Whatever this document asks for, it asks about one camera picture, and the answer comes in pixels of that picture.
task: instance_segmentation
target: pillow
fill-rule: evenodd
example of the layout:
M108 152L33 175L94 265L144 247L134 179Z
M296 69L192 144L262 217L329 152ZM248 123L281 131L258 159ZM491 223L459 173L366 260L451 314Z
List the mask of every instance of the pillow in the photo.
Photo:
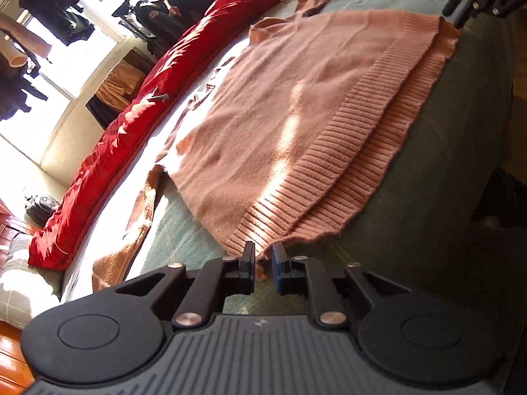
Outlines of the pillow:
M60 304L63 272L29 266L32 236L19 233L11 241L0 275L0 321L23 329L36 315Z

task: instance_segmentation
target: pink sweater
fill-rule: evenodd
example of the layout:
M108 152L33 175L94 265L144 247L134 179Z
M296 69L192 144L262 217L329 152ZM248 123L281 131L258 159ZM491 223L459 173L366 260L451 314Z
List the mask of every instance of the pink sweater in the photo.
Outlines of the pink sweater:
M327 1L299 0L290 18L252 27L251 44L221 68L210 105L189 107L142 193L153 201L145 192L166 170L231 255L246 240L262 258L276 241L339 233L378 189L455 50L459 32L439 16L308 17ZM129 227L151 221L144 202Z

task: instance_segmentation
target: sunlight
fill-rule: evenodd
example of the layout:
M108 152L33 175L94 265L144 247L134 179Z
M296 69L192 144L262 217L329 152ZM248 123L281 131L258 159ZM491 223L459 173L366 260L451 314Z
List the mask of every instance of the sunlight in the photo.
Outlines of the sunlight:
M88 40L79 40L69 46L65 46L36 18L31 19L26 28L52 45L48 55L51 62L37 56L40 71L73 97L78 97L86 81L117 44L99 28Z
M3 337L0 340L0 349L2 349L5 352L12 352L13 350L13 342L9 339L6 339Z
M6 355L0 355L0 367L11 371L16 370L15 361L11 357Z
M69 105L69 99L40 76L32 82L49 99L42 101L28 94L26 103L32 110L29 113L17 111L10 119L2 120L0 135L30 159L39 162L55 125Z
M300 97L302 95L303 84L297 84L291 91L291 98L289 99L289 116L284 123L280 140L276 145L277 160L273 165L269 181L258 198L257 202L264 200L269 194L274 192L284 182L289 173L291 158L291 149L294 137L297 133L299 116L300 116Z

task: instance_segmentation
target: red fabric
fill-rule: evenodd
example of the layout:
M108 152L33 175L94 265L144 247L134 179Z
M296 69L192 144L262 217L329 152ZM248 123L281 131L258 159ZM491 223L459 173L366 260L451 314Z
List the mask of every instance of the red fabric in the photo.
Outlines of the red fabric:
M174 102L216 55L280 0L216 0L148 74L138 97L103 133L82 162L59 209L35 233L28 264L65 270L105 198ZM168 102L143 98L158 87Z

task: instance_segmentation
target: backpack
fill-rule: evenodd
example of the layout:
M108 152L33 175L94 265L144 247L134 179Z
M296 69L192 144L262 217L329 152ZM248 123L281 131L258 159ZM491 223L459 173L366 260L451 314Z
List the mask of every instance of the backpack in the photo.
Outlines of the backpack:
M26 198L26 214L40 227L46 225L47 220L59 208L60 203L47 194Z

